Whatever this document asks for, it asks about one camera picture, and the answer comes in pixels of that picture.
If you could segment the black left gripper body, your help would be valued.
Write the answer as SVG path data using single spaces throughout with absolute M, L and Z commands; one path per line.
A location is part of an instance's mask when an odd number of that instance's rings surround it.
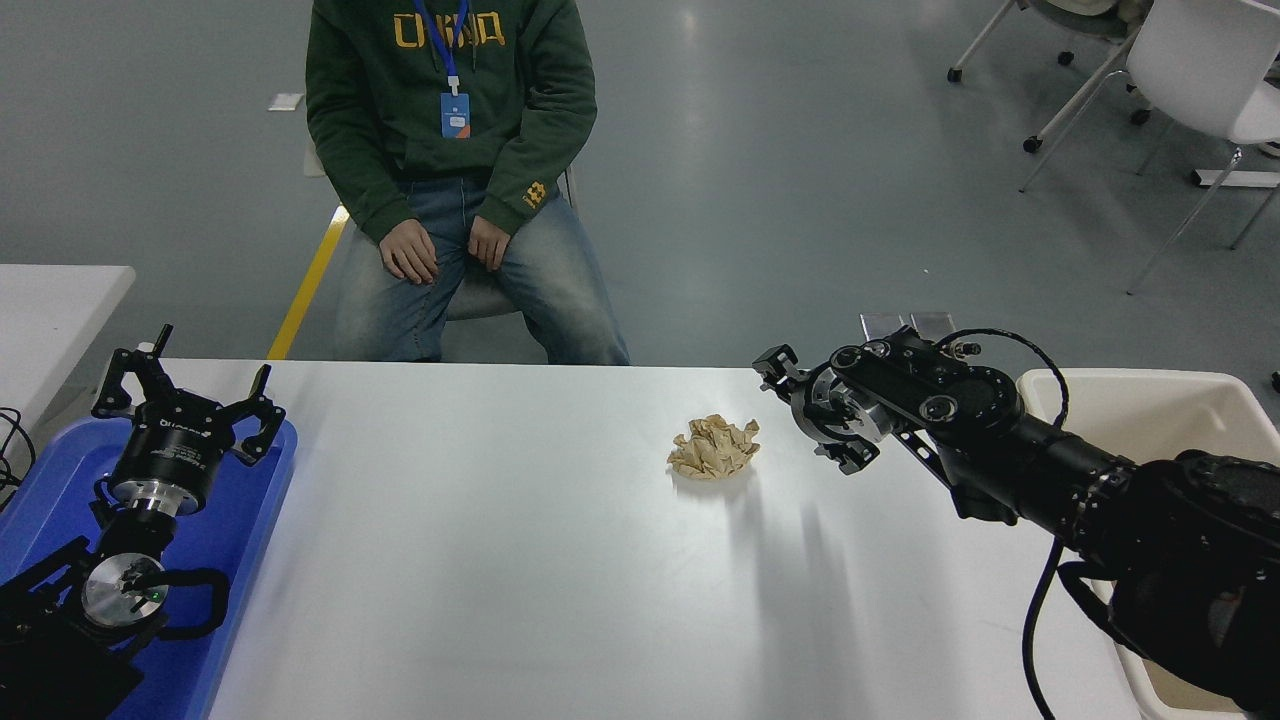
M 113 470 L 113 493 L 125 496 L 140 484 L 157 482 L 189 496 L 207 496 L 234 438 L 233 425 L 211 414 L 138 416 Z

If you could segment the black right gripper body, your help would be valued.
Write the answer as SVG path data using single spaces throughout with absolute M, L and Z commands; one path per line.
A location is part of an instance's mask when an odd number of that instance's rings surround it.
M 792 418 L 804 436 L 818 445 L 851 439 L 851 410 L 845 389 L 829 364 L 820 364 L 805 374 L 790 400 Z

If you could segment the person's right hand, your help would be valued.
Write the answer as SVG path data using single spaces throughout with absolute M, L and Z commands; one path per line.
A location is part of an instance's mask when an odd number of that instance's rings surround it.
M 398 281 L 431 284 L 439 274 L 435 246 L 417 219 L 398 223 L 378 242 L 378 249 L 384 269 Z

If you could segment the person's left hand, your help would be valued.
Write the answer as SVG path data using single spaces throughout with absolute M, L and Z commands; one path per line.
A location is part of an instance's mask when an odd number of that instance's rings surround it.
M 488 272 L 498 272 L 506 259 L 512 234 L 476 215 L 468 234 L 467 251 Z

